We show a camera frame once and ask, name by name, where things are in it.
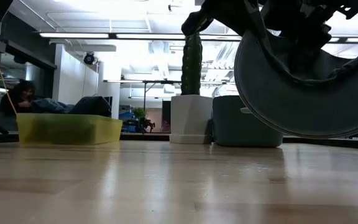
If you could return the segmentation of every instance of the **ceiling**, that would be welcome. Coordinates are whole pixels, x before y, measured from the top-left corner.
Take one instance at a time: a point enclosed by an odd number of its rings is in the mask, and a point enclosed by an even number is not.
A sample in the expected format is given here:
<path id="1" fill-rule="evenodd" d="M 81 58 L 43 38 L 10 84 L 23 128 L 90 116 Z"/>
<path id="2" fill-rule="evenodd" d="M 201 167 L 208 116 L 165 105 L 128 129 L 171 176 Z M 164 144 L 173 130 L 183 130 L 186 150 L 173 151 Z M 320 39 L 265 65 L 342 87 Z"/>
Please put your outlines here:
<path id="1" fill-rule="evenodd" d="M 188 14 L 200 8 L 202 0 L 14 0 L 10 11 L 42 32 L 138 32 L 181 33 Z M 340 13 L 328 21 L 334 35 L 358 35 L 358 15 L 350 21 Z M 228 34 L 230 30 L 214 21 L 204 34 Z M 71 40 L 78 55 L 84 46 L 115 45 L 122 74 L 130 78 L 179 80 L 183 52 L 181 41 L 151 43 L 137 40 Z M 203 42 L 203 78 L 206 81 L 230 79 L 238 43 Z M 329 44 L 324 50 L 340 57 L 358 56 L 358 45 Z"/>

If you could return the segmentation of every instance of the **dark hair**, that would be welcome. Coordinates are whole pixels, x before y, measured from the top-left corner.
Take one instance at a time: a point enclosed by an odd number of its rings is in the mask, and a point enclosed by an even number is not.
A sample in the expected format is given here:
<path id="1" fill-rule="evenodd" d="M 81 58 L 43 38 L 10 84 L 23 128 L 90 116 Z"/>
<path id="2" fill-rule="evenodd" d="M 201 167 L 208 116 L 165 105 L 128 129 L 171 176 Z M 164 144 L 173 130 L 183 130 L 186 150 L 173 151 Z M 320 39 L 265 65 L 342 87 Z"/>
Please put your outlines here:
<path id="1" fill-rule="evenodd" d="M 22 95 L 22 92 L 27 90 L 32 90 L 33 96 L 31 96 L 31 98 L 33 98 L 35 94 L 35 85 L 30 81 L 20 80 L 20 83 L 14 86 L 13 89 L 9 91 L 9 94 L 12 96 L 20 97 Z"/>

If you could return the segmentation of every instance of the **white ceiling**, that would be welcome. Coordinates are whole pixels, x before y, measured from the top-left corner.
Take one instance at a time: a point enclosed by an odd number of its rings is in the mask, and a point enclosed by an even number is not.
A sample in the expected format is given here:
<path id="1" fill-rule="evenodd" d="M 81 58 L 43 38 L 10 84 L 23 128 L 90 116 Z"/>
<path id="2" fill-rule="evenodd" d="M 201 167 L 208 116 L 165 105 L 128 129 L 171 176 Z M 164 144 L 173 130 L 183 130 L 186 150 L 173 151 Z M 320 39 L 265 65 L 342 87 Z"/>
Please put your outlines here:
<path id="1" fill-rule="evenodd" d="M 195 0 L 14 0 L 10 11 L 38 31 L 60 32 L 152 32 L 181 33 L 180 27 L 188 14 L 200 8 Z M 336 13 L 328 21 L 334 35 L 358 35 L 358 15 L 350 21 Z M 214 21 L 204 34 L 227 34 L 229 29 Z M 168 50 L 163 58 L 150 53 L 150 41 L 74 40 L 73 45 L 115 45 L 123 66 L 123 74 L 153 74 L 158 63 L 168 63 L 170 70 L 181 67 L 182 51 Z M 183 42 L 168 42 L 168 46 L 183 46 Z M 236 44 L 203 43 L 205 67 L 229 68 L 234 61 Z M 356 57 L 358 45 L 326 45 L 324 50 L 340 57 Z M 212 71 L 207 77 L 221 78 L 222 71 Z"/>

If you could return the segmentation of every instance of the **cactus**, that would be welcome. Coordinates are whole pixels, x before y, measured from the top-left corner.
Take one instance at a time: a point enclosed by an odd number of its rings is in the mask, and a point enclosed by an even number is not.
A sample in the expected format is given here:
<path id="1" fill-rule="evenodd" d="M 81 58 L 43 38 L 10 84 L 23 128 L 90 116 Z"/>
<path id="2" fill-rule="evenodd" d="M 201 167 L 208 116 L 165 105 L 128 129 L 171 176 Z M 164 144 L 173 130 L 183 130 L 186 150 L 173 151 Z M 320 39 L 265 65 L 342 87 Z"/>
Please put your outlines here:
<path id="1" fill-rule="evenodd" d="M 183 48 L 183 65 L 181 68 L 181 94 L 199 95 L 201 80 L 201 62 L 203 60 L 203 46 L 200 33 L 186 36 Z"/>

